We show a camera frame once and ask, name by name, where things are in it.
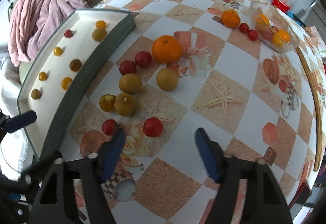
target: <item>cherry tomato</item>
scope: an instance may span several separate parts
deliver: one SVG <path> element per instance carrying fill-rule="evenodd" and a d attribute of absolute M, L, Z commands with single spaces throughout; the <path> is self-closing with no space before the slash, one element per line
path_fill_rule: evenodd
<path fill-rule="evenodd" d="M 246 23 L 242 23 L 239 26 L 240 32 L 247 33 L 249 31 L 249 26 Z"/>
<path fill-rule="evenodd" d="M 118 127 L 118 123 L 114 119 L 108 119 L 103 123 L 102 131 L 108 136 L 113 136 Z"/>
<path fill-rule="evenodd" d="M 151 64 L 151 61 L 152 55 L 147 51 L 140 51 L 135 57 L 137 66 L 140 66 L 141 68 L 147 68 Z"/>
<path fill-rule="evenodd" d="M 64 35 L 65 35 L 66 38 L 71 38 L 71 37 L 74 36 L 72 30 L 65 31 L 65 34 Z"/>
<path fill-rule="evenodd" d="M 128 73 L 136 73 L 136 64 L 131 60 L 123 61 L 120 64 L 119 71 L 121 75 L 125 75 Z"/>
<path fill-rule="evenodd" d="M 258 39 L 258 33 L 256 30 L 249 30 L 248 31 L 248 38 L 251 41 L 256 41 Z"/>
<path fill-rule="evenodd" d="M 156 138 L 163 132 L 163 124 L 156 117 L 148 118 L 143 125 L 143 132 L 150 138 Z"/>

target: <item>table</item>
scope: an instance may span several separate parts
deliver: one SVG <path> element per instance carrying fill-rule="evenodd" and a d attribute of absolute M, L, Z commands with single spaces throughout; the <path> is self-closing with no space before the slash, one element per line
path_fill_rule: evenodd
<path fill-rule="evenodd" d="M 304 180 L 312 187 L 317 176 L 312 170 L 316 113 L 298 55 L 295 51 L 279 54 L 260 40 L 252 42 L 238 29 L 219 23 L 222 11 L 230 8 L 241 18 L 247 15 L 252 1 L 265 2 L 104 0 L 96 6 L 132 11 L 137 27 L 89 87 L 71 120 L 61 151 L 66 160 L 84 157 L 110 140 L 102 133 L 105 120 L 121 122 L 127 141 L 113 177 L 103 185 L 118 224 L 199 223 L 218 185 L 208 178 L 194 144 L 198 127 L 240 159 L 264 158 L 287 203 Z M 299 46 L 315 72 L 320 94 L 324 94 L 325 71 L 318 49 L 302 28 L 284 17 L 299 36 Z M 121 93 L 119 65 L 133 60 L 141 50 L 150 51 L 153 41 L 165 34 L 179 40 L 183 57 L 173 65 L 154 61 L 147 69 L 137 69 L 143 85 L 135 96 L 135 115 L 125 118 L 103 112 L 98 104 L 100 97 Z M 158 71 L 165 67 L 179 78 L 171 92 L 162 91 L 156 84 Z M 270 74 L 271 69 L 279 73 L 278 78 Z M 152 116 L 164 124 L 163 134 L 155 139 L 142 133 L 143 122 Z M 245 193 L 243 180 L 232 223 L 239 222 Z M 87 223 L 80 182 L 76 182 L 75 194 L 80 217 Z"/>

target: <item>pink towel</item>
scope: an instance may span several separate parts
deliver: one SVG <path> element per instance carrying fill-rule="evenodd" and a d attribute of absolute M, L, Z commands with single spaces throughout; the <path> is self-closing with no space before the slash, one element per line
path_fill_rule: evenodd
<path fill-rule="evenodd" d="M 12 63 L 34 60 L 60 23 L 92 0 L 18 0 L 10 18 L 8 49 Z"/>

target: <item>glass bowl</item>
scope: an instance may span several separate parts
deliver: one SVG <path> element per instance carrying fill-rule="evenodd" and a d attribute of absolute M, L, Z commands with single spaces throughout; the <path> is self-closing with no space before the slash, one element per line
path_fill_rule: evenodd
<path fill-rule="evenodd" d="M 260 14 L 268 18 L 269 25 Z M 299 38 L 288 22 L 281 16 L 275 7 L 269 3 L 252 2 L 249 8 L 250 27 L 255 28 L 259 38 L 277 52 L 285 53 L 294 50 L 299 44 Z M 284 30 L 289 34 L 290 40 L 283 41 L 276 33 Z"/>

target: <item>wooden stick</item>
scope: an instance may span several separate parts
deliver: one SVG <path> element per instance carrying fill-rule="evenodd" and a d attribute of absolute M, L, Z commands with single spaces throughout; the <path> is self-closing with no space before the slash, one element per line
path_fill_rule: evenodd
<path fill-rule="evenodd" d="M 322 159 L 322 144 L 323 144 L 323 132 L 322 132 L 322 114 L 320 112 L 320 101 L 318 97 L 317 87 L 315 87 L 314 82 L 312 81 L 312 73 L 309 69 L 308 63 L 305 60 L 304 55 L 302 54 L 302 51 L 300 47 L 296 47 L 295 49 L 297 51 L 297 54 L 301 60 L 302 66 L 304 68 L 304 71 L 307 75 L 312 98 L 314 99 L 315 104 L 315 111 L 316 111 L 316 130 L 317 130 L 317 146 L 316 146 L 316 156 L 315 156 L 315 164 L 314 164 L 314 171 L 318 171 L 321 159 Z"/>

